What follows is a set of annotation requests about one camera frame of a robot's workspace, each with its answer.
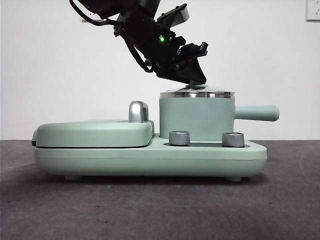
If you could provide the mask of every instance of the wall outlet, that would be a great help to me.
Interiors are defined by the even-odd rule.
[[[320,22],[320,0],[306,0],[306,20]]]

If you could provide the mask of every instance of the black cable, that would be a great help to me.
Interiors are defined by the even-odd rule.
[[[118,26],[121,24],[120,21],[115,21],[115,20],[111,20],[111,19],[106,19],[105,21],[99,22],[99,21],[95,21],[93,19],[91,19],[90,17],[88,17],[87,15],[85,15],[80,8],[78,8],[78,6],[75,4],[75,2],[73,0],[69,0],[71,6],[73,7],[73,9],[86,21],[88,21],[89,23],[96,25],[96,26],[104,26],[104,25],[113,25],[113,26]]]
[[[147,65],[145,64],[145,62],[142,60],[142,58],[140,57],[139,53],[137,52],[135,46],[131,43],[130,40],[123,38],[125,41],[126,46],[128,47],[130,53],[132,54],[132,56],[134,57],[134,59],[136,60],[136,62],[139,64],[139,66],[141,68],[143,68],[144,71],[146,71],[147,73],[152,73],[153,70],[149,69],[147,67]]]

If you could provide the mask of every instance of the mint green pot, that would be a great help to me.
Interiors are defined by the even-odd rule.
[[[223,133],[234,131],[234,120],[276,121],[276,106],[235,106],[233,92],[200,85],[161,93],[160,137],[171,131],[190,132],[191,141],[221,141]]]

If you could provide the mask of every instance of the silver handle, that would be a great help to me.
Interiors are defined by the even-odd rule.
[[[143,101],[133,101],[129,106],[129,123],[149,121],[149,108]]]

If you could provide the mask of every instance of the pot handle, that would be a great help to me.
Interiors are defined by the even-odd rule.
[[[279,119],[279,108],[269,106],[236,106],[235,119],[275,122]]]

